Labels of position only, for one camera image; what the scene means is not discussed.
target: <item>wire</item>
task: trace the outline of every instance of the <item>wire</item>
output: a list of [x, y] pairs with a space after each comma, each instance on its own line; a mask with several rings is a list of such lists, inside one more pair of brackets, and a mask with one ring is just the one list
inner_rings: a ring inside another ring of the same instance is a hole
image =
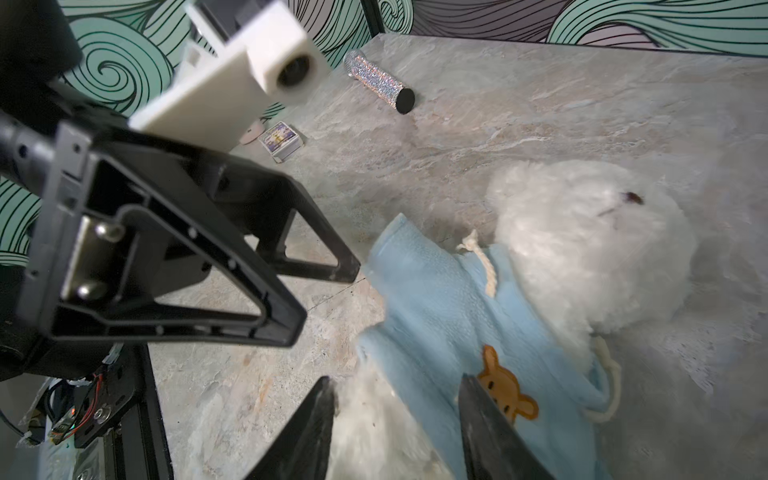
[[96, 411], [96, 405], [98, 404], [98, 393], [101, 390], [101, 374], [98, 376], [98, 381], [96, 382], [96, 394], [94, 395], [94, 401], [91, 402], [91, 405], [88, 407], [87, 412], [85, 412], [85, 415], [83, 415], [83, 419], [80, 421], [78, 426], [74, 427], [73, 429], [70, 429], [69, 432], [65, 435], [62, 441], [68, 439], [69, 437], [73, 436], [76, 431], [80, 429], [85, 423], [93, 416], [94, 412]]
[[45, 414], [48, 416], [48, 418], [51, 419], [51, 423], [54, 424], [58, 422], [59, 419], [55, 418], [53, 413], [53, 408], [51, 407], [51, 395], [53, 395], [53, 392], [56, 389], [60, 389], [62, 386], [64, 386], [65, 383], [66, 382], [64, 380], [59, 380], [53, 386], [47, 388], [43, 393], [43, 409], [45, 410]]
[[9, 427], [11, 430], [13, 430], [14, 432], [16, 432], [16, 434], [17, 434], [18, 436], [20, 436], [20, 437], [23, 437], [23, 436], [24, 436], [24, 432], [22, 432], [21, 430], [19, 430], [19, 429], [18, 429], [18, 427], [17, 427], [16, 425], [12, 424], [12, 423], [11, 423], [11, 421], [10, 421], [10, 420], [8, 420], [8, 417], [6, 417], [6, 416], [5, 416], [5, 413], [3, 413], [3, 412], [2, 412], [2, 410], [0, 410], [0, 419], [3, 421], [3, 423], [5, 423], [5, 424], [8, 426], [8, 427]]

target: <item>screw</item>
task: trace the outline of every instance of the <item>screw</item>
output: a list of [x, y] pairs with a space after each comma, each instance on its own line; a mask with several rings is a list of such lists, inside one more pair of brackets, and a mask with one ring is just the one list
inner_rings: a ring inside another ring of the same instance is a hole
[[78, 296], [82, 300], [98, 300], [107, 292], [107, 284], [97, 280], [87, 280], [78, 287]]
[[109, 243], [117, 243], [123, 240], [125, 236], [125, 227], [119, 223], [101, 222], [96, 225], [96, 237], [106, 240]]
[[94, 413], [94, 421], [96, 421], [97, 424], [101, 425], [102, 423], [106, 422], [109, 419], [109, 415], [112, 413], [112, 408], [109, 405], [105, 405], [101, 407], [99, 410], [96, 410], [96, 413]]

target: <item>glitter cylinder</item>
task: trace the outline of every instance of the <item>glitter cylinder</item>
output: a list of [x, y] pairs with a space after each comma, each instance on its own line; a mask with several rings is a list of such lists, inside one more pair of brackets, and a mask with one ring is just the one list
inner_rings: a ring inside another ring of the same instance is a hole
[[360, 80], [401, 114], [407, 114], [413, 108], [413, 90], [366, 60], [360, 50], [350, 50], [344, 55], [344, 68], [350, 77]]

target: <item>cartoon bear patch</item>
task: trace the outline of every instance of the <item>cartoon bear patch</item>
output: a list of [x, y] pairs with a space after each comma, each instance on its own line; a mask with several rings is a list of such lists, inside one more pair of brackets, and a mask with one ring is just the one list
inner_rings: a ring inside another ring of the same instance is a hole
[[492, 346], [483, 347], [482, 359], [485, 370], [478, 375], [478, 379], [507, 420], [514, 425], [518, 414], [528, 420], [538, 417], [538, 404], [520, 393], [517, 377], [498, 364], [498, 355]]

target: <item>light blue towel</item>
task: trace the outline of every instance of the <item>light blue towel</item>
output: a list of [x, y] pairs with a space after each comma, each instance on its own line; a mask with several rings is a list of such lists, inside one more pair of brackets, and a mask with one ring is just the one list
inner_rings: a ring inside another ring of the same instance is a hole
[[588, 377], [577, 372], [523, 297], [506, 248], [485, 252], [498, 275], [495, 298], [485, 294], [477, 255], [445, 252], [398, 215], [365, 266], [386, 319], [362, 333], [358, 353], [379, 365], [456, 478], [466, 478], [458, 386], [463, 373], [483, 370], [484, 345], [538, 403], [536, 419], [515, 420], [538, 461], [558, 480], [610, 478], [582, 414], [607, 407], [605, 371], [595, 360]]

